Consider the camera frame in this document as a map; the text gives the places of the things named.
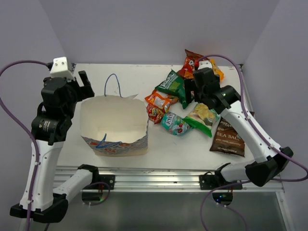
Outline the brown Kettle sea salt bag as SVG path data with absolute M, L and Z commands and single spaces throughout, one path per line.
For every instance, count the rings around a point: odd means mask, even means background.
M 221 118 L 210 151 L 244 157 L 245 142 L 233 126 L 224 118 Z

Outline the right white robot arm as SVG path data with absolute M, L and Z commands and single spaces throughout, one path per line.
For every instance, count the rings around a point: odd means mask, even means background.
M 293 151 L 282 148 L 269 137 L 241 104 L 241 96 L 234 87 L 221 87 L 219 76 L 206 67 L 196 70 L 192 79 L 186 79 L 184 88 L 187 102 L 195 100 L 214 109 L 236 130 L 253 154 L 251 163 L 227 163 L 218 168 L 214 177 L 218 188 L 225 189 L 237 180 L 249 180 L 262 187 L 284 170 Z

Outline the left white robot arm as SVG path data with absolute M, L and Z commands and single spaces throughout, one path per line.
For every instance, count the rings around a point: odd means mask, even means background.
M 28 181 L 21 201 L 10 209 L 13 217 L 58 223 L 64 218 L 71 200 L 83 188 L 99 186 L 98 168 L 86 164 L 79 166 L 62 185 L 53 186 L 58 158 L 72 126 L 76 104 L 94 97 L 86 72 L 78 74 L 83 86 L 79 86 L 75 78 L 47 77 L 43 80 L 43 101 L 31 124 L 34 141 Z

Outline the red Doritos chips bag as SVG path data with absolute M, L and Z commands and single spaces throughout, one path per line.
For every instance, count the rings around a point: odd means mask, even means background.
M 192 79 L 194 72 L 195 61 L 202 57 L 202 55 L 194 53 L 185 49 L 186 58 L 182 68 L 177 72 L 177 74 L 183 79 Z

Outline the white patterned paper bag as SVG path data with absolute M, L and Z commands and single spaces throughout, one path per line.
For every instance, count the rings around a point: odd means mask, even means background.
M 146 154 L 148 126 L 145 104 L 133 96 L 104 94 L 80 107 L 80 135 L 97 156 Z

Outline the dark green Kettle chips bag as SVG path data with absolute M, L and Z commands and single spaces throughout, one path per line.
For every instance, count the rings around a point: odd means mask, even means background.
M 171 70 L 166 79 L 155 87 L 155 90 L 178 97 L 183 109 L 186 109 L 189 102 L 186 100 L 184 80 L 174 70 Z

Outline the orange silver snack packet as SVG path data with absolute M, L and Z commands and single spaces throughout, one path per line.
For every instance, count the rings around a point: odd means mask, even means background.
M 144 99 L 147 103 L 159 108 L 164 113 L 169 111 L 171 105 L 174 105 L 179 101 L 178 97 L 157 90 L 153 90 L 152 93 Z

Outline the yellow orange snack bag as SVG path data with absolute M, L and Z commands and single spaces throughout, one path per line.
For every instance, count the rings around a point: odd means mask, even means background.
M 216 65 L 216 62 L 215 62 L 214 59 L 210 59 L 209 61 L 210 61 L 210 63 L 212 64 L 212 69 L 213 69 L 214 73 L 215 73 L 216 75 L 218 75 L 220 81 L 222 81 L 222 80 L 224 79 L 224 73 L 223 73 L 223 72 L 220 70 L 220 68 Z

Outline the teal Foxy candy bag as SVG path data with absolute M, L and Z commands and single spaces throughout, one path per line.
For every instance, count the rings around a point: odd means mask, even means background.
M 182 136 L 192 129 L 192 126 L 185 122 L 183 118 L 172 112 L 165 113 L 161 120 L 161 125 L 168 133 L 175 136 Z

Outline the small red snack packet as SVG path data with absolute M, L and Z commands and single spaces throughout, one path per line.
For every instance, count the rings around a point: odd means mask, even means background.
M 148 117 L 149 117 L 149 120 L 151 120 L 154 124 L 159 124 L 161 123 L 164 115 L 165 115 L 165 112 L 162 111 L 161 109 L 151 105 L 151 104 L 148 104 L 147 107 L 146 107 L 146 110 L 147 110 L 147 113 L 148 113 Z

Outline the light green chips bag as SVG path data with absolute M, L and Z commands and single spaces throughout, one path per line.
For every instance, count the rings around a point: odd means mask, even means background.
M 214 109 L 209 109 L 205 104 L 198 103 L 183 120 L 211 138 L 212 127 L 219 119 L 220 115 Z

